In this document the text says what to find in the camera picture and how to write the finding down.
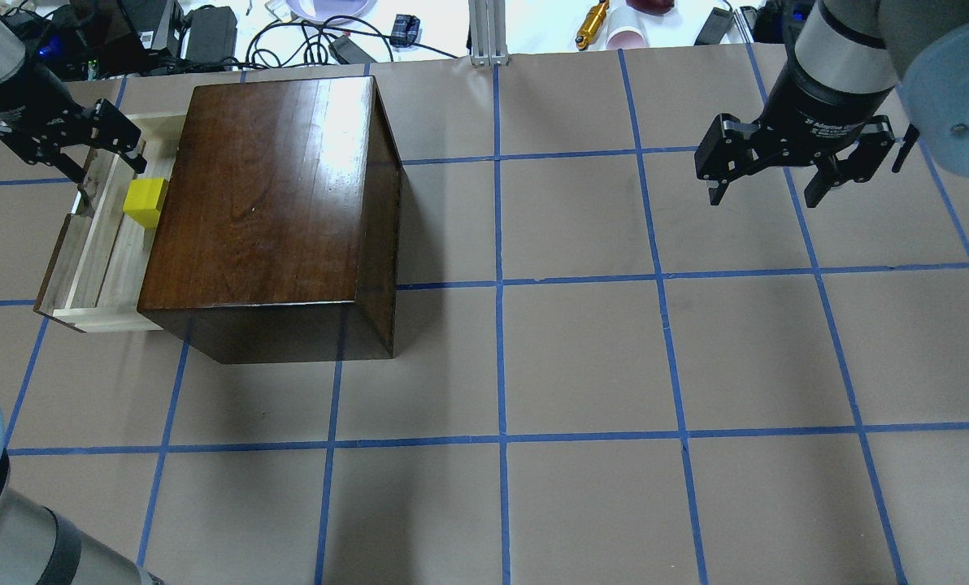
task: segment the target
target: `open drawer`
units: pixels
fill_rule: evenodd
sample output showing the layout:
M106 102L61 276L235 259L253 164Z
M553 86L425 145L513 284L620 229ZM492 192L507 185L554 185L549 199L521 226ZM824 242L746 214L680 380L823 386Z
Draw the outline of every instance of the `open drawer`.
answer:
M118 156L91 149L87 177L65 216L33 306L80 331L160 329L137 310L154 230L124 215L124 199L132 179L170 177L185 114L130 118L141 129L146 171L136 175Z

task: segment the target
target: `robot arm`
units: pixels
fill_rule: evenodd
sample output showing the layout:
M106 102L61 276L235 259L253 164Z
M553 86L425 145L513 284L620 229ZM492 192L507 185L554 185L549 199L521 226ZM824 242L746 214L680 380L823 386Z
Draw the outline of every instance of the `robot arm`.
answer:
M141 131L108 100L84 108L54 73L28 54L0 19L0 140L30 164L57 167L75 182L84 170L61 149L90 145L123 157L137 173L146 161L135 152Z
M874 114L897 79L909 143L920 130L943 167L969 176L969 0L818 0L787 53L759 118L715 116L697 148L709 203L766 167L816 166L807 207L846 181L870 180L896 140L889 119Z

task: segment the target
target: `yellow sponge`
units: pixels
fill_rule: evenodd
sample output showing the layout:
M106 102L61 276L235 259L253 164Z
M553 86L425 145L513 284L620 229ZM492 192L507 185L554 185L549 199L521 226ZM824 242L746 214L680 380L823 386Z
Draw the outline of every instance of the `yellow sponge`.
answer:
M166 185L166 179L134 179L127 189L124 213L143 228L155 229L163 210Z

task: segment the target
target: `metal post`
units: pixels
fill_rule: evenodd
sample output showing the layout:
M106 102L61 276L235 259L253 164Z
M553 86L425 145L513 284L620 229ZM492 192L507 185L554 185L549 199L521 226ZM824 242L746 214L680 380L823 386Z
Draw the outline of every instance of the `metal post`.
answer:
M507 64L506 0L470 0L470 63Z

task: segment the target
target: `brown wooden drawer cabinet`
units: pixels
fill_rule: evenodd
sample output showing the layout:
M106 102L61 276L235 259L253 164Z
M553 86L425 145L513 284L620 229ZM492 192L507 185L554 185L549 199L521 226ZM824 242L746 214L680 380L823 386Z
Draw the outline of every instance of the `brown wooden drawer cabinet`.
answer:
M400 185L371 77L199 86L137 314L222 363L390 357Z

